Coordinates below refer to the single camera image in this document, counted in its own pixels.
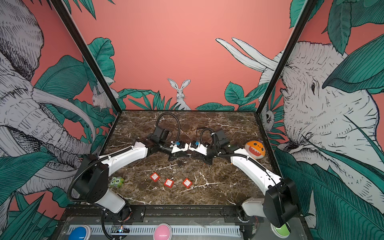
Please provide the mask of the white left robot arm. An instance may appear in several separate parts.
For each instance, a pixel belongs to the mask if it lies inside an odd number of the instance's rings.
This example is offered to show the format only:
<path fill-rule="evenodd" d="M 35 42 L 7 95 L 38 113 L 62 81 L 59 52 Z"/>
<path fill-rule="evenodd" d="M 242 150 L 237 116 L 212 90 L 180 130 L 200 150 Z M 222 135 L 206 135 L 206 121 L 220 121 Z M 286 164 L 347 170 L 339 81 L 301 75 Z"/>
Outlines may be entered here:
<path fill-rule="evenodd" d="M 157 152 L 167 154 L 170 158 L 187 156 L 189 144 L 175 141 L 167 146 L 168 134 L 168 130 L 156 127 L 152 134 L 121 151 L 97 158 L 94 155 L 87 156 L 69 186 L 67 198 L 72 202 L 96 205 L 120 221 L 128 219 L 132 214 L 130 204 L 110 190 L 108 180 L 118 170 Z"/>

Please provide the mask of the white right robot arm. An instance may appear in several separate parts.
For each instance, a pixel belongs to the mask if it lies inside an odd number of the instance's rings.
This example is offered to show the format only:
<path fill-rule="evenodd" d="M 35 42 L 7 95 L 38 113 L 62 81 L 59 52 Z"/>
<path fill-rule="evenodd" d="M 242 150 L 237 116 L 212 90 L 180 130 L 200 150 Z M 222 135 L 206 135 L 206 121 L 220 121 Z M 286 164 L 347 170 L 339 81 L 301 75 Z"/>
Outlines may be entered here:
<path fill-rule="evenodd" d="M 242 209 L 247 216 L 266 218 L 273 226 L 280 228 L 300 213 L 295 182 L 290 178 L 282 178 L 258 162 L 258 159 L 266 155 L 262 143 L 250 141 L 241 147 L 237 143 L 231 143 L 222 129 L 216 132 L 209 128 L 207 130 L 211 132 L 212 143 L 206 145 L 203 140 L 192 141 L 189 150 L 201 154 L 207 164 L 214 158 L 227 159 L 257 185 L 264 200 L 244 201 Z"/>

